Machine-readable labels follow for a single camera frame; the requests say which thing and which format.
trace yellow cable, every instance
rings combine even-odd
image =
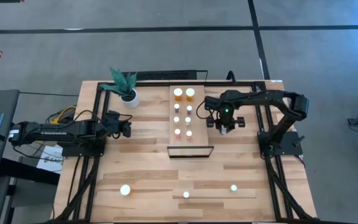
[[[59,116],[57,116],[57,118],[53,119],[53,121],[51,121],[50,123],[51,124],[59,124],[60,123],[60,119],[62,118],[62,115],[69,109],[75,109],[76,107],[75,106],[69,106],[67,107],[66,109],[64,109],[60,114]]]

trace wooden board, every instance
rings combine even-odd
[[[173,94],[174,89],[180,88],[183,91],[181,101],[175,100],[175,95]],[[188,88],[192,88],[195,90],[195,96],[193,101],[186,100],[186,90]],[[193,146],[208,146],[208,132],[204,119],[199,119],[196,115],[197,107],[202,104],[204,101],[205,93],[204,86],[171,86],[169,92],[170,98],[170,122],[169,122],[169,146],[180,146],[185,147],[189,146],[189,148],[181,148],[181,149],[170,149],[170,155],[208,155],[212,150],[208,149],[197,149],[193,148]],[[174,104],[178,103],[180,105],[179,112],[176,113],[173,107]],[[187,115],[187,106],[192,106],[193,110],[190,115]],[[205,110],[201,108],[198,114],[203,118],[206,116]],[[179,125],[175,125],[173,122],[174,117],[179,117]],[[185,118],[191,118],[191,124],[186,126]],[[176,138],[175,130],[179,129],[181,131],[180,138]],[[186,138],[186,132],[191,131],[193,136],[191,139]]]
[[[83,82],[76,113],[92,109],[97,82]],[[205,94],[219,96],[248,87],[206,87]],[[283,83],[267,81],[268,89],[283,89]],[[100,159],[91,222],[252,222],[274,221],[272,199],[264,161],[259,157],[256,132],[259,130],[254,106],[243,106],[235,116],[246,119],[245,128],[236,128],[222,136],[208,128],[208,141],[215,145],[210,158],[170,159],[169,87],[140,87],[137,109],[123,108],[112,97],[110,110],[133,114],[132,137],[109,138]],[[273,110],[277,123],[280,112]],[[90,116],[83,114],[80,119]],[[288,189],[310,215],[315,216],[308,179],[303,165],[293,156],[282,156]],[[56,197],[55,211],[60,214],[67,204],[68,191],[76,158],[65,159]],[[80,169],[74,181],[76,192]],[[128,197],[119,188],[129,184],[134,190]],[[236,184],[237,192],[229,186]],[[189,191],[190,198],[181,195]],[[280,209],[285,216],[281,194]],[[82,201],[80,218],[85,215]]]

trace floor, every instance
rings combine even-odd
[[[232,29],[108,31],[178,26]],[[83,28],[93,30],[59,31]],[[36,34],[44,29],[55,30]],[[0,34],[0,90],[76,95],[83,80],[109,80],[109,66],[209,70],[208,80],[225,78],[229,70],[237,79],[283,80],[288,91],[310,99],[308,118],[296,128],[306,136],[302,146],[318,216],[358,223],[358,133],[346,121],[358,115],[358,1],[25,0],[0,4],[0,30],[25,30]],[[21,94],[14,122],[42,122],[76,100]],[[9,146],[4,156],[18,158]],[[50,212],[47,203],[21,207],[13,223],[43,222]]]

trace white cap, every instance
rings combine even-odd
[[[129,187],[129,185],[125,184],[121,187],[119,191],[122,195],[125,196],[125,195],[129,195],[129,193],[131,192],[131,188]]]
[[[181,96],[181,94],[183,93],[183,91],[180,89],[180,88],[176,88],[174,91],[173,91],[173,94],[175,96]]]
[[[194,96],[194,89],[188,88],[188,89],[186,90],[186,95],[188,95],[188,96]]]
[[[230,186],[230,189],[231,189],[232,191],[236,191],[236,190],[237,190],[237,186],[233,184],[232,186]]]
[[[189,196],[190,196],[189,192],[183,193],[183,197],[184,197],[184,198],[188,198]]]

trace small bottle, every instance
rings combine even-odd
[[[173,122],[175,123],[176,126],[178,126],[179,125],[179,117],[174,117]]]
[[[188,88],[186,90],[186,99],[187,99],[187,101],[192,102],[194,100],[194,94],[195,94],[194,89]]]
[[[176,88],[173,91],[173,94],[175,95],[175,100],[176,101],[181,101],[181,95],[182,95],[183,91],[180,88]]]
[[[179,107],[180,105],[175,103],[175,105],[173,105],[174,109],[175,109],[175,113],[179,113]]]
[[[186,117],[185,122],[186,122],[186,126],[190,126],[191,118]]]
[[[237,190],[237,186],[233,184],[232,186],[230,186],[230,190],[235,192]]]
[[[190,197],[189,192],[184,192],[184,193],[183,193],[183,197],[184,197],[184,198],[189,198],[189,197]]]
[[[191,111],[192,111],[192,109],[193,109],[193,107],[192,106],[187,106],[187,115],[191,115]]]
[[[180,129],[175,129],[175,137],[180,138]]]
[[[119,191],[121,195],[127,196],[131,193],[131,187],[127,184],[124,184]]]
[[[193,133],[191,131],[187,131],[186,132],[187,140],[190,140],[192,135]]]

